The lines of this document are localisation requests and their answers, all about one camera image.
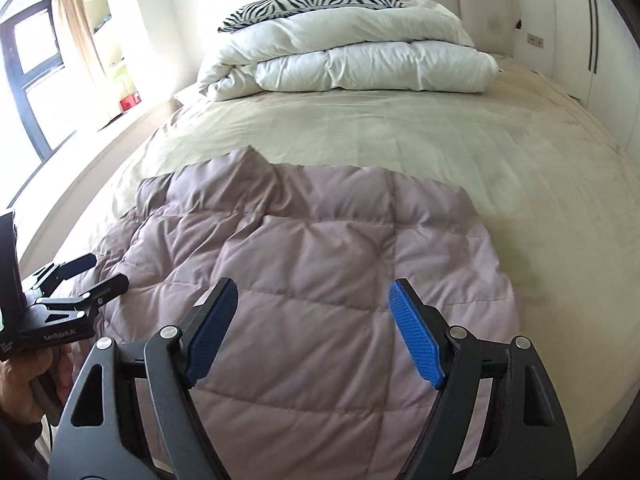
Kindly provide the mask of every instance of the pillow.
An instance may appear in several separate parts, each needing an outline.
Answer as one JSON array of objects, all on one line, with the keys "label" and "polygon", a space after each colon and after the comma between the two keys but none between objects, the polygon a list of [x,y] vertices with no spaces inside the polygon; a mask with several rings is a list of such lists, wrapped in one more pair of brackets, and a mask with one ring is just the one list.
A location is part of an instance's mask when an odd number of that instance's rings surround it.
[{"label": "pillow", "polygon": [[301,12],[335,7],[394,9],[403,5],[399,0],[260,0],[236,10],[222,22],[218,32],[233,32],[267,20],[288,18]]},{"label": "pillow", "polygon": [[203,94],[200,93],[202,85],[200,83],[194,83],[183,88],[182,90],[174,94],[174,99],[183,106],[191,106],[196,104],[201,99],[206,99]]}]

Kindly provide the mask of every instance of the curtain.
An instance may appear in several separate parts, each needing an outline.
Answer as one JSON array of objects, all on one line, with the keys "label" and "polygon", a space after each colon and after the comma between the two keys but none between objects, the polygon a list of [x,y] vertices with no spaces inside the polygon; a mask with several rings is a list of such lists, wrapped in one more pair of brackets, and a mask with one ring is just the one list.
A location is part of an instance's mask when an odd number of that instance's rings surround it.
[{"label": "curtain", "polygon": [[120,98],[95,49],[83,0],[52,0],[53,22],[65,69],[70,70],[81,126],[99,130],[121,112]]}]

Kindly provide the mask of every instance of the zebra print pillow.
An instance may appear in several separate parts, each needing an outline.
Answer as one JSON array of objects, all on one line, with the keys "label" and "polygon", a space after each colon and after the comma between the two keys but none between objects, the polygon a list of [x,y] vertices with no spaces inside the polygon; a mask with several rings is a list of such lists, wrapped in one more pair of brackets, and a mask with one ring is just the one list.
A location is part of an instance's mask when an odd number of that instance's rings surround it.
[{"label": "zebra print pillow", "polygon": [[260,0],[236,10],[222,22],[218,32],[233,32],[267,20],[288,18],[301,12],[333,9],[334,7],[393,9],[402,7],[402,2],[399,0]]}]

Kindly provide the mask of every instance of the metal screw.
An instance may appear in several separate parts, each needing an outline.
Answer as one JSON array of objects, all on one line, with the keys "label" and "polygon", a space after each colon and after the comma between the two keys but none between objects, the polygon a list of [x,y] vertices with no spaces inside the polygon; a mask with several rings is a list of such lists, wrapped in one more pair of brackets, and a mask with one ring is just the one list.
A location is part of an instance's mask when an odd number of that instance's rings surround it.
[{"label": "metal screw", "polygon": [[174,338],[175,335],[178,333],[178,329],[175,326],[165,326],[161,331],[160,331],[160,337],[162,339],[171,339]]},{"label": "metal screw", "polygon": [[95,344],[100,350],[106,350],[111,346],[111,338],[110,337],[101,337],[98,339],[98,342]]},{"label": "metal screw", "polygon": [[452,326],[449,330],[449,335],[453,339],[464,339],[468,332],[461,326]]},{"label": "metal screw", "polygon": [[526,350],[527,348],[531,347],[531,341],[529,341],[526,337],[519,335],[516,338],[516,346],[518,348],[522,348],[523,350]]}]

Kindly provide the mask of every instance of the beige bed sheet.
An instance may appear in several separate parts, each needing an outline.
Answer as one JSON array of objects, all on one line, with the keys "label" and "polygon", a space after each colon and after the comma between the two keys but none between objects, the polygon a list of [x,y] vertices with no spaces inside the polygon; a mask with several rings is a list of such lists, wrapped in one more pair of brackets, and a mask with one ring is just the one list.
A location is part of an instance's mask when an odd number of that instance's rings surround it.
[{"label": "beige bed sheet", "polygon": [[92,250],[141,179],[248,144],[271,162],[381,166],[462,186],[522,295],[524,333],[582,469],[640,380],[640,174],[559,88],[511,59],[500,67],[484,94],[265,93],[182,108],[101,190],[59,257]]}]

